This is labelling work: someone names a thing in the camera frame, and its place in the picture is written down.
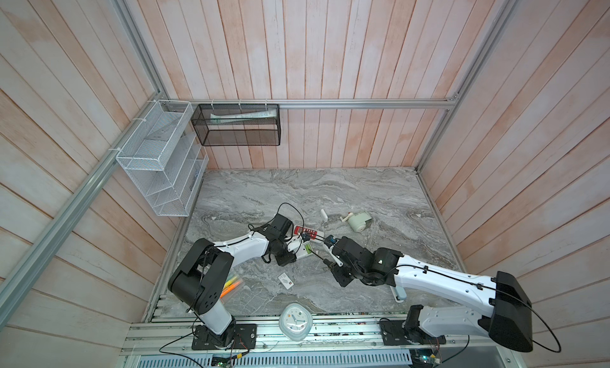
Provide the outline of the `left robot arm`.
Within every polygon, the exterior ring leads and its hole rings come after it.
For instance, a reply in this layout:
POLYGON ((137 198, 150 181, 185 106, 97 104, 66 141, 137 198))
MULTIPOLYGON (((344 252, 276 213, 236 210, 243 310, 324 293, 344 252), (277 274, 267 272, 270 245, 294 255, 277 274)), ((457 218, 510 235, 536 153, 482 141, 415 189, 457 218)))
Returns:
POLYGON ((234 326, 234 317, 221 301, 232 268, 265 256, 274 256, 278 264, 295 262, 303 236, 294 231, 294 223, 277 214, 267 223, 249 228, 244 236, 215 243, 198 239, 168 279, 168 290, 212 335, 224 336, 234 326))

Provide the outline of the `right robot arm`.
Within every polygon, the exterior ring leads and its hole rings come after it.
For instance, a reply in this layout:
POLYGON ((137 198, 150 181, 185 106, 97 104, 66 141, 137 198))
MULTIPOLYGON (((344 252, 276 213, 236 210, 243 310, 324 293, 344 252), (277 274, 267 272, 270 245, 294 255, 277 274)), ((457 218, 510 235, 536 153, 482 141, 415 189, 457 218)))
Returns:
POLYGON ((368 286, 432 293, 481 316, 472 326, 473 335, 488 336, 513 351, 533 351, 532 302, 512 274, 499 271, 489 277, 452 271, 385 247, 371 252, 347 237, 327 236, 323 243, 335 260, 325 263, 340 286, 357 279, 368 286))

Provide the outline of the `small white red card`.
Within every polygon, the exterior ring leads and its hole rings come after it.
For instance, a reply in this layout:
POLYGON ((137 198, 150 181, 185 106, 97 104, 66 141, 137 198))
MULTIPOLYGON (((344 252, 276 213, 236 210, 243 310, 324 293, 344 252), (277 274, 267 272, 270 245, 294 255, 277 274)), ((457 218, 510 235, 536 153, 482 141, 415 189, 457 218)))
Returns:
POLYGON ((278 279, 281 282, 281 284, 284 286, 284 288, 286 288, 286 290, 289 290, 290 288, 292 288, 294 286, 292 279, 290 279, 290 277, 286 273, 282 273, 278 277, 278 279))

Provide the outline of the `mint green pencil sharpener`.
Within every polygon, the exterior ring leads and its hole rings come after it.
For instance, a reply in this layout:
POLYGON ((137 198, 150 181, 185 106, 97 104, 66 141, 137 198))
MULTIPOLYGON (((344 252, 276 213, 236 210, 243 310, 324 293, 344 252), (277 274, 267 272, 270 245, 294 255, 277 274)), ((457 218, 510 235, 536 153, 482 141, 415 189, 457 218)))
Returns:
POLYGON ((373 222, 373 218, 368 212, 349 212, 345 217, 341 217, 340 220, 343 223, 347 223, 356 233, 365 231, 373 222))

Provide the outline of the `light blue glasses case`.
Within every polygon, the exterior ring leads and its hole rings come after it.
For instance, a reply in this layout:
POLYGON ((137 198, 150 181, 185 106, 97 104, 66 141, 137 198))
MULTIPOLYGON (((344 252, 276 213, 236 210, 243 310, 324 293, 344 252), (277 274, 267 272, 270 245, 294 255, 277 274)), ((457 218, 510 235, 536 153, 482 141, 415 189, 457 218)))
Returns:
POLYGON ((407 299, 408 296, 403 287, 391 286, 390 289, 396 303, 403 303, 407 299))

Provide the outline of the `pack of coloured highlighters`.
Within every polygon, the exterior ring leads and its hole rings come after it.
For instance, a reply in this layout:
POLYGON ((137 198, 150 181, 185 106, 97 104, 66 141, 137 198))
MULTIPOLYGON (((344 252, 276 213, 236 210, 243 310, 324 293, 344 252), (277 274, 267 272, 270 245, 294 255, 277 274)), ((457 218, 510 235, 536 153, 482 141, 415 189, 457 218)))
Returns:
POLYGON ((225 282, 225 285, 224 285, 222 293, 221 293, 221 298, 224 298, 226 295, 228 295, 231 292, 233 292, 234 290, 236 290, 236 288, 238 288, 241 284, 242 284, 242 279, 239 276, 237 276, 237 275, 231 276, 225 282))

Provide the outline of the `white round alarm clock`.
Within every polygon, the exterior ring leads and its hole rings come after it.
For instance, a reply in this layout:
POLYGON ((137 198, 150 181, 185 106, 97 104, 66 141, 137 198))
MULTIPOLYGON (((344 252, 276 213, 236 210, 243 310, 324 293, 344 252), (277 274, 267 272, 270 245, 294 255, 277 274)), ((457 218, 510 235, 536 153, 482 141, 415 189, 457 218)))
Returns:
POLYGON ((300 342, 310 333, 313 326, 311 313, 301 304, 289 304, 281 313, 279 328, 290 340, 300 342))

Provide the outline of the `white paper in basket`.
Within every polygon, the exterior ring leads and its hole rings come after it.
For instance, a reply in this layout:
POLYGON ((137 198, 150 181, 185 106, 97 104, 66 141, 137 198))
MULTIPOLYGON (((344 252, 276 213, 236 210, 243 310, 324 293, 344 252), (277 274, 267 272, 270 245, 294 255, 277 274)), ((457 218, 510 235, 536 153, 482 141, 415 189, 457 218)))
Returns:
POLYGON ((212 125, 228 124, 273 124, 278 117, 276 109, 253 112, 211 113, 209 123, 212 125))

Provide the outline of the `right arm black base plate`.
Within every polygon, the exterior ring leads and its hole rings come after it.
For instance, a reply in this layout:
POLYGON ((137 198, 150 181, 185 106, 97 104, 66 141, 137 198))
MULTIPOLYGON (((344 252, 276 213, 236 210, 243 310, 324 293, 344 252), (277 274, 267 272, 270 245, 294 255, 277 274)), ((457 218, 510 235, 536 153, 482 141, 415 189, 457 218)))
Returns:
POLYGON ((421 328, 419 316, 423 309, 423 305, 414 304, 410 307, 405 320, 389 320, 386 317, 379 319, 384 346, 446 344, 445 336, 434 337, 421 328))

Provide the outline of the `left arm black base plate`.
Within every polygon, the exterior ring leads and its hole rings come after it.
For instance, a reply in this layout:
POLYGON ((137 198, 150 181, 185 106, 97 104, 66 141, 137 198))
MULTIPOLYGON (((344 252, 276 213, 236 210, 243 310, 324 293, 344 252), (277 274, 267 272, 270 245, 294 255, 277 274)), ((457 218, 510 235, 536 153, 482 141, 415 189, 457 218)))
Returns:
POLYGON ((195 327, 192 350, 251 350, 256 346, 257 325, 231 323, 222 334, 215 334, 205 325, 195 327))

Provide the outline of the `aluminium front rail frame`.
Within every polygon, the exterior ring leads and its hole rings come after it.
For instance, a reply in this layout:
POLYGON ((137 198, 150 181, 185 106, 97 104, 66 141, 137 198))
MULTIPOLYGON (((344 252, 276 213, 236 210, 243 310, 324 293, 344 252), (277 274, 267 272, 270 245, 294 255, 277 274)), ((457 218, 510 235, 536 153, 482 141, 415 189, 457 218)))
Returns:
POLYGON ((195 321, 156 319, 132 325, 119 353, 118 367, 524 367, 521 354, 481 336, 447 336, 425 344, 387 346, 380 323, 392 315, 315 316, 309 334, 289 339, 278 317, 240 317, 256 328, 256 344, 195 351, 195 321))

